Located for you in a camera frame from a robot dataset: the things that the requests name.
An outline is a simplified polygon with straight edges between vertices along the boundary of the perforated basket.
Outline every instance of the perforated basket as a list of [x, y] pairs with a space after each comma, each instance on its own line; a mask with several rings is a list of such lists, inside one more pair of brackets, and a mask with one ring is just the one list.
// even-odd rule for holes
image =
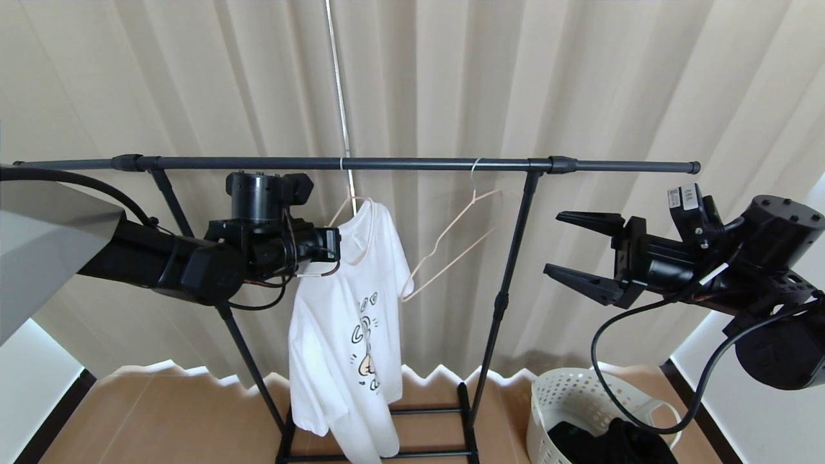
[[[666, 406], [679, 420], [676, 408], [668, 403], [651, 398], [614, 376], [604, 374], [604, 377], [622, 405], [646, 424], [653, 425], [651, 414], [660, 406]], [[611, 420], [624, 418], [601, 388], [596, 373], [589, 369], [554, 369], [536, 379], [532, 390], [527, 451], [533, 464], [570, 463], [547, 435], [547, 431], [559, 422], [567, 421], [599, 436], [607, 431]], [[673, 449], [680, 436], [681, 432], [663, 438]]]

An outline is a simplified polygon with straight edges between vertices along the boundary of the baseboard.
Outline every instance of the baseboard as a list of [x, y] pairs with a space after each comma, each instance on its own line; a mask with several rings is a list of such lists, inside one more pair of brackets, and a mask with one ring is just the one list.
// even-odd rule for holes
[[[689, 405], [691, 401], [693, 401], [694, 391], [691, 388], [691, 385], [687, 383], [685, 377], [679, 372], [679, 369], [673, 364], [673, 361], [670, 359], [667, 360], [664, 364], [660, 367], [662, 369], [662, 373], [664, 373], [667, 381], [670, 382], [673, 390], [679, 395], [681, 398], [681, 402], [685, 405]], [[733, 464], [742, 464], [742, 459], [739, 458], [739, 455], [733, 450], [733, 447], [730, 446], [730, 442], [728, 439], [722, 434], [722, 430], [719, 429], [719, 426], [716, 424], [714, 418], [710, 415], [707, 409], [705, 409], [705, 405], [702, 405], [699, 408], [699, 413], [696, 414], [696, 424], [699, 425], [699, 428], [702, 429], [702, 433], [708, 438], [708, 442], [710, 442], [710, 446], [714, 448], [716, 451], [716, 455], [719, 456], [719, 459], [724, 462], [725, 464], [733, 463]]]
[[49, 413], [49, 417], [43, 421], [29, 443], [23, 448], [20, 456], [14, 461], [15, 464], [32, 464], [40, 461], [95, 381], [97, 379], [86, 369], [80, 372], [72, 386], [66, 390], [63, 398]]

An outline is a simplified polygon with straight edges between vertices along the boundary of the clothes hanger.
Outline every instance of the clothes hanger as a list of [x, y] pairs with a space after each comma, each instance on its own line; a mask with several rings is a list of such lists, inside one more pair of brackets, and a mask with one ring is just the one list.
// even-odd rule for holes
[[[340, 161], [338, 163], [338, 166], [340, 167], [340, 169], [342, 171], [344, 170], [344, 158], [340, 159]], [[341, 204], [340, 207], [338, 207], [338, 211], [336, 211], [335, 215], [329, 221], [329, 224], [327, 225], [327, 227], [332, 227], [335, 224], [335, 221], [338, 219], [338, 216], [340, 216], [341, 213], [344, 211], [344, 207], [347, 206], [347, 203], [349, 203], [350, 201], [353, 201], [353, 200], [362, 200], [364, 203], [366, 203], [367, 201], [373, 202], [372, 198], [363, 197], [363, 196], [355, 196], [355, 195], [352, 195], [350, 192], [348, 192], [347, 195], [346, 195], [346, 199], [344, 199], [344, 202]], [[291, 232], [292, 224], [288, 220], [287, 220], [287, 224], [290, 226], [290, 232]], [[370, 235], [369, 235], [369, 237], [367, 238], [367, 241], [366, 241], [366, 249], [361, 253], [360, 257], [356, 260], [357, 262], [361, 261], [363, 259], [363, 257], [366, 256], [366, 254], [370, 251], [370, 246], [372, 246], [372, 236], [373, 236], [373, 227], [374, 226], [375, 226], [375, 208], [372, 209], [372, 221], [370, 222]], [[305, 274], [295, 274], [295, 276], [296, 277], [326, 277], [326, 276], [331, 276], [332, 274], [337, 272], [340, 267], [341, 267], [341, 261], [339, 260], [335, 264], [335, 268], [330, 272], [325, 272], [325, 273], [322, 273], [322, 274], [306, 274], [306, 273]]]
[[[463, 209], [463, 210], [459, 213], [459, 215], [458, 215], [458, 216], [456, 216], [456, 217], [455, 217], [455, 219], [453, 219], [453, 221], [452, 221], [452, 222], [450, 222], [450, 225], [447, 225], [447, 228], [446, 228], [446, 229], [444, 229], [444, 232], [441, 232], [441, 235], [439, 235], [439, 236], [438, 236], [438, 239], [436, 240], [436, 246], [434, 246], [434, 247], [432, 248], [432, 251], [430, 252], [430, 254], [428, 254], [427, 256], [425, 256], [424, 258], [422, 258], [422, 260], [421, 260], [421, 261], [419, 261], [419, 262], [418, 262], [418, 265], [417, 265], [417, 266], [415, 267], [415, 269], [413, 269], [413, 270], [412, 270], [412, 272], [410, 273], [410, 277], [409, 277], [409, 279], [407, 279], [407, 281], [406, 281], [406, 282], [404, 283], [404, 285], [401, 287], [402, 292], [403, 292], [403, 289], [407, 288], [407, 286], [410, 284], [410, 282], [412, 282], [412, 281], [413, 281], [413, 277], [415, 277], [415, 275], [418, 273], [418, 270], [419, 270], [419, 269], [421, 269], [421, 266], [424, 264], [424, 262], [425, 262], [425, 261], [426, 261], [429, 257], [431, 257], [432, 255], [436, 254], [436, 250], [438, 250], [438, 245], [441, 243], [441, 239], [443, 239], [443, 238], [444, 238], [444, 236], [445, 236], [445, 235], [447, 235], [447, 232], [449, 232], [449, 231], [450, 231], [450, 229], [453, 227], [453, 225], [455, 225], [455, 223], [456, 223], [456, 222], [458, 222], [458, 221], [459, 221], [459, 219], [461, 219], [461, 216], [463, 216], [463, 215], [464, 215], [464, 213], [466, 213], [467, 211], [469, 211], [469, 209], [470, 209], [473, 205], [475, 205], [475, 204], [476, 204], [479, 200], [483, 200], [484, 198], [487, 198], [488, 196], [492, 196], [493, 194], [496, 194], [496, 193], [499, 193], [499, 194], [502, 194], [502, 195], [504, 195], [505, 193], [506, 193], [506, 194], [515, 194], [515, 195], [518, 195], [518, 192], [513, 192], [513, 191], [509, 191], [509, 190], [492, 190], [492, 191], [490, 191], [490, 192], [487, 192], [487, 193], [485, 193], [485, 194], [483, 194], [483, 195], [479, 196], [479, 195], [478, 195], [478, 188], [477, 188], [477, 187], [476, 187], [476, 185], [475, 185], [475, 176], [474, 176], [474, 175], [475, 175], [475, 167], [476, 167], [476, 165], [478, 165], [478, 164], [479, 164], [479, 161], [481, 161], [481, 160], [482, 160], [481, 158], [476, 159], [476, 160], [475, 160], [475, 163], [473, 163], [473, 167], [469, 170], [469, 180], [473, 183], [473, 198], [469, 201], [469, 204], [468, 204], [468, 205], [467, 205], [467, 206], [466, 206], [466, 207], [465, 207], [465, 208], [464, 208], [464, 209]], [[438, 272], [435, 276], [433, 276], [430, 280], [428, 280], [428, 281], [427, 281], [427, 282], [425, 282], [423, 285], [421, 285], [421, 286], [420, 286], [418, 289], [416, 289], [413, 293], [409, 294], [408, 296], [402, 297], [402, 298], [401, 298], [401, 301], [402, 301], [402, 302], [404, 302], [404, 303], [406, 303], [407, 301], [410, 301], [410, 300], [411, 300], [411, 299], [412, 299], [415, 295], [417, 295], [419, 292], [421, 292], [422, 290], [424, 290], [425, 288], [427, 288], [427, 286], [428, 286], [428, 285], [430, 285], [433, 281], [435, 281], [438, 277], [440, 277], [440, 276], [441, 276], [441, 274], [443, 274], [444, 272], [446, 272], [446, 271], [447, 271], [447, 269], [449, 269], [450, 267], [452, 267], [452, 265], [453, 265], [453, 264], [457, 263], [457, 262], [458, 262], [458, 260], [462, 259], [462, 258], [463, 258], [463, 257], [464, 257], [464, 256], [465, 256], [465, 255], [466, 255], [466, 254], [467, 254], [467, 253], [471, 250], [471, 249], [475, 248], [475, 246], [476, 246], [476, 245], [480, 244], [480, 243], [481, 243], [484, 239], [486, 239], [486, 238], [487, 238], [487, 236], [488, 236], [488, 235], [490, 235], [490, 234], [491, 234], [491, 233], [492, 233], [495, 229], [497, 229], [497, 228], [498, 228], [498, 226], [499, 226], [499, 225], [501, 225], [501, 224], [502, 224], [502, 222], [501, 222], [501, 220], [499, 220], [499, 221], [498, 221], [498, 222], [497, 222], [497, 223], [493, 226], [493, 228], [492, 228], [492, 229], [488, 230], [488, 231], [487, 231], [484, 235], [482, 235], [482, 236], [481, 236], [478, 240], [476, 240], [476, 241], [475, 241], [473, 244], [471, 244], [471, 245], [470, 245], [470, 246], [469, 246], [466, 250], [464, 250], [464, 252], [462, 252], [462, 253], [461, 253], [460, 255], [458, 255], [455, 259], [453, 259], [452, 261], [450, 261], [450, 263], [449, 263], [449, 264], [447, 264], [446, 266], [444, 266], [444, 268], [443, 268], [443, 269], [441, 269], [441, 270], [440, 270], [440, 271], [439, 271], [439, 272]]]

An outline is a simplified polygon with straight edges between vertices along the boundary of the brown floor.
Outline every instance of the brown floor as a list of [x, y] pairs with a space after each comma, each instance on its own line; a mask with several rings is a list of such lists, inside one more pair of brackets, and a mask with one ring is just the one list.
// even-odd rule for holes
[[[649, 395], [684, 405], [656, 368], [611, 371]], [[398, 406], [454, 405], [455, 382], [436, 372], [426, 385], [405, 374], [404, 398]], [[276, 376], [267, 379], [278, 407], [286, 411], [289, 392]], [[475, 382], [468, 383], [470, 395]], [[530, 379], [490, 381], [484, 389], [475, 433], [485, 464], [529, 464], [525, 436], [530, 417]], [[464, 443], [457, 414], [396, 416], [403, 450], [460, 447]], [[663, 420], [657, 425], [672, 425]], [[100, 380], [66, 423], [45, 454], [43, 464], [65, 462], [199, 462], [272, 463], [280, 435], [256, 390], [223, 385], [208, 373], [191, 375], [178, 367], [151, 372], [124, 368]], [[337, 452], [331, 435], [316, 437], [300, 430], [294, 454]], [[679, 462], [719, 462], [698, 426], [692, 424], [674, 449]], [[404, 464], [466, 462], [464, 458], [405, 459]]]

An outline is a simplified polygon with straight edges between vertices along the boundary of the garment rack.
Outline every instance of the garment rack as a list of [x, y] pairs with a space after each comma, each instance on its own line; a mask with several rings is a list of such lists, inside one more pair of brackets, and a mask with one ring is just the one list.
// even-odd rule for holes
[[[394, 457], [455, 457], [466, 456], [470, 464], [479, 463], [479, 448], [475, 441], [474, 424], [479, 414], [484, 383], [493, 360], [493, 350], [496, 346], [498, 330], [504, 318], [504, 312], [509, 303], [510, 283], [513, 271], [516, 268], [521, 240], [527, 226], [527, 216], [533, 202], [536, 186], [543, 174], [565, 174], [576, 171], [605, 171], [605, 172], [632, 172], [632, 173], [689, 173], [696, 174], [700, 164], [696, 161], [686, 163], [662, 163], [649, 161], [590, 161], [551, 156], [547, 159], [474, 159], [474, 158], [258, 158], [258, 157], [160, 157], [143, 156], [140, 154], [124, 154], [112, 159], [79, 159], [67, 161], [39, 161], [24, 163], [17, 161], [15, 165], [25, 164], [30, 168], [59, 169], [65, 171], [106, 170], [115, 169], [127, 172], [148, 172], [152, 175], [158, 189], [172, 212], [178, 228], [185, 236], [193, 237], [189, 221], [178, 202], [172, 183], [166, 174], [168, 169], [315, 169], [315, 170], [412, 170], [412, 171], [510, 171], [524, 172], [526, 179], [521, 196], [518, 218], [513, 230], [510, 252], [504, 266], [501, 288], [493, 302], [493, 322], [484, 349], [484, 358], [481, 363], [481, 372], [478, 377], [478, 387], [475, 391], [472, 405], [469, 401], [467, 386], [464, 382], [458, 385], [457, 407], [448, 408], [416, 408], [392, 410], [394, 415], [400, 414], [461, 414], [464, 430], [464, 448], [447, 451], [419, 451], [400, 452]], [[334, 462], [346, 461], [343, 455], [295, 455], [292, 453], [292, 442], [295, 438], [295, 422], [292, 420], [291, 408], [286, 418], [282, 419], [275, 401], [266, 389], [263, 377], [258, 370], [255, 359], [241, 334], [232, 310], [226, 305], [216, 306], [220, 317], [224, 320], [229, 333], [244, 363], [252, 375], [266, 407], [272, 414], [280, 430], [280, 447], [275, 458], [276, 464], [288, 462]]]

